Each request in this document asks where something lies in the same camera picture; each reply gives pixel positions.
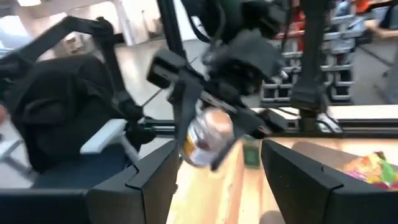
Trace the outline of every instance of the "black cushion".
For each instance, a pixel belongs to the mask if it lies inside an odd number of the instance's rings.
[[[35,64],[5,101],[32,168],[43,173],[77,159],[81,146],[118,118],[112,96],[106,67],[92,55]]]
[[[82,155],[40,174],[33,189],[90,189],[121,172],[128,162],[120,145],[107,147],[101,154]]]

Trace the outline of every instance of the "white armrest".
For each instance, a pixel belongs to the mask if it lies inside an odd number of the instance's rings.
[[[10,154],[21,145],[22,141],[19,139],[8,140],[0,142],[0,162],[5,160]]]
[[[80,154],[98,154],[110,144],[119,143],[123,146],[131,161],[139,160],[137,150],[130,144],[124,135],[125,119],[109,120],[93,137],[91,137],[80,149]]]
[[[113,143],[116,138],[124,134],[125,119],[109,120],[93,137],[91,137],[80,149],[80,154],[100,153],[107,145]]]

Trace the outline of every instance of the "colorful packaging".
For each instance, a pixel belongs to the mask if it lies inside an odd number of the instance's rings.
[[[344,165],[340,171],[382,189],[398,190],[398,172],[387,162],[383,152],[357,158]]]

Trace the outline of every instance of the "chair armrest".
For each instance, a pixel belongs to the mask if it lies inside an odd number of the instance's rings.
[[[0,142],[0,162],[4,161],[10,154],[20,146],[22,140],[8,140],[8,141],[1,141]]]
[[[115,139],[124,134],[125,119],[109,120],[93,137],[80,149],[80,154],[98,154]]]

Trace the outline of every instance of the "black robotic arm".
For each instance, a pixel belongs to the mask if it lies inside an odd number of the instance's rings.
[[[289,25],[287,20],[283,20],[282,15],[283,11],[290,13],[290,10],[286,8],[289,5],[286,2],[280,2],[281,4],[269,4],[265,1],[212,2],[183,1],[188,16],[198,16],[208,35],[211,38],[220,38],[222,41],[222,44],[212,51],[211,63],[207,63],[209,80],[197,78],[200,75],[189,69],[185,59],[165,50],[155,55],[147,79],[161,88],[170,86],[172,88],[172,97],[169,101],[174,108],[179,146],[183,144],[187,128],[195,117],[194,107],[198,99],[228,112],[234,123],[235,139],[213,161],[211,168],[216,170],[232,144],[242,135],[251,134],[257,138],[264,138],[283,131],[283,127],[275,124],[266,111],[256,114],[242,103],[240,96],[247,94],[246,89],[248,85],[250,87],[252,80],[275,80],[275,77],[281,75],[283,56],[264,37],[273,37],[276,31],[280,31],[282,22]],[[300,110],[300,129],[306,132],[322,132],[318,121],[320,114],[326,114],[325,119],[333,119],[326,113],[327,101],[320,81],[322,73],[319,59],[326,14],[331,4],[331,0],[316,3],[311,0],[301,1],[301,7],[306,15],[305,49],[302,57],[302,74],[293,87],[292,107]],[[262,9],[264,13],[262,16],[258,12],[251,14],[250,8],[255,8],[257,11]],[[223,27],[224,32],[218,37],[216,26],[219,24],[214,21],[220,21],[220,15],[223,14],[226,24]],[[238,21],[228,22],[228,18],[233,15]],[[270,28],[267,21],[276,22],[275,24],[279,25],[278,29],[266,29],[273,30],[267,33],[261,32],[264,29],[259,31],[260,25]]]
[[[118,38],[114,35],[112,24],[103,17],[97,18],[96,21],[72,16],[63,18],[31,43],[5,55],[0,60],[0,78],[8,80],[9,85],[12,85],[15,80],[23,78],[28,69],[34,66],[42,54],[54,47],[71,32],[92,35],[97,48],[100,49],[105,59],[104,64],[114,92],[114,108],[122,113],[128,121],[136,123],[143,117],[143,111],[126,91],[114,52],[114,45],[117,44]],[[11,103],[14,106],[19,104],[18,100]]]

